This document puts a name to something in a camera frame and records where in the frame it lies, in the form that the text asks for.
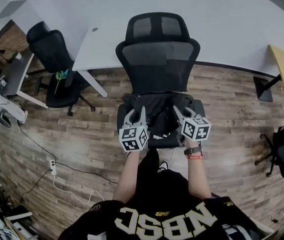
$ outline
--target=bracelet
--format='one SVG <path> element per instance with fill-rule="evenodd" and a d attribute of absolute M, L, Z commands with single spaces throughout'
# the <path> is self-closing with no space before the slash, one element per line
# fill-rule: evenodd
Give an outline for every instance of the bracelet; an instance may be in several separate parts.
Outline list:
<path fill-rule="evenodd" d="M 187 155 L 187 159 L 203 159 L 202 155 Z"/>

